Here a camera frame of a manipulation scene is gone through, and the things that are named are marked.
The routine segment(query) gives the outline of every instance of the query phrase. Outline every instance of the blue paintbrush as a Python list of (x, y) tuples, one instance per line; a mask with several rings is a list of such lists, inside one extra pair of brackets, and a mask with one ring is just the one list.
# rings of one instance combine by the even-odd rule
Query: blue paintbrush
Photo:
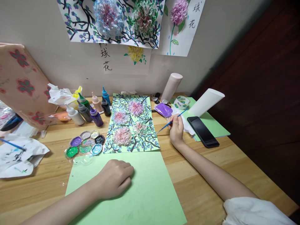
[(21, 150), (23, 150), (23, 151), (26, 151), (25, 148), (20, 147), (20, 146), (18, 146), (18, 145), (15, 145), (15, 144), (13, 144), (13, 143), (11, 143), (11, 142), (5, 141), (5, 140), (2, 139), (2, 138), (0, 138), (0, 141), (3, 141), (3, 142), (5, 142), (5, 143), (7, 143), (7, 144), (10, 144), (10, 145), (12, 145), (12, 146), (14, 146), (14, 147), (16, 147), (16, 148), (19, 148), (19, 149), (21, 149)]
[[(181, 114), (183, 114), (185, 111), (187, 111), (188, 109), (186, 109), (186, 110), (184, 110), (182, 113), (180, 113), (179, 115), (178, 115), (178, 117), (181, 115)], [(159, 132), (161, 132), (164, 128), (166, 128), (167, 126), (169, 126), (171, 123), (172, 123), (173, 121), (171, 121), (170, 123), (168, 123), (167, 125), (165, 125), (163, 128), (161, 128), (157, 133), (156, 133), (156, 135), (159, 133)]]

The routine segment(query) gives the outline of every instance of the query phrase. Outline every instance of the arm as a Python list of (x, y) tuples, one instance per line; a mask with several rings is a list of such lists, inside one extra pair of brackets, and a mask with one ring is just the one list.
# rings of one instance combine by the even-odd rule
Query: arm
[(170, 139), (174, 147), (203, 176), (224, 201), (235, 197), (258, 198), (236, 178), (184, 143), (182, 139), (183, 122), (181, 117), (173, 115), (168, 119), (167, 123), (170, 121), (173, 121), (172, 126), (168, 127), (170, 129)]
[(90, 181), (24, 221), (22, 225), (68, 224), (96, 200), (120, 195), (131, 183), (130, 175), (133, 171), (130, 163), (110, 160)]

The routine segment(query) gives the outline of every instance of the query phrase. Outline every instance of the smartphone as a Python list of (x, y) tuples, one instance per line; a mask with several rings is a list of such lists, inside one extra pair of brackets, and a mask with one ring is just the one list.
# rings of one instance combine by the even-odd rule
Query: smartphone
[(206, 148), (214, 148), (220, 146), (212, 133), (207, 129), (199, 117), (188, 117), (187, 121), (192, 126), (201, 142)]

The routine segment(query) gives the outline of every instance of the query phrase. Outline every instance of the tape roll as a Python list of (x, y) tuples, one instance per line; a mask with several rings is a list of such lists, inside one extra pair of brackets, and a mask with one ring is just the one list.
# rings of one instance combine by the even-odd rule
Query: tape roll
[(174, 106), (175, 106), (175, 108), (177, 108), (179, 110), (184, 110), (187, 108), (189, 103), (190, 103), (190, 100), (187, 97), (179, 95), (179, 96), (177, 96), (177, 98), (174, 101)]

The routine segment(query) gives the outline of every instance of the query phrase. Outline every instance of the green stem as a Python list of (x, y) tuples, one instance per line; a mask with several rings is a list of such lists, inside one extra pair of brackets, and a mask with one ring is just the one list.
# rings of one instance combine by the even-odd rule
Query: green stem
[(171, 41), (170, 41), (170, 55), (171, 55), (171, 44), (172, 44), (172, 36), (173, 36), (174, 28), (175, 28), (175, 24), (173, 26), (172, 35), (171, 35)]

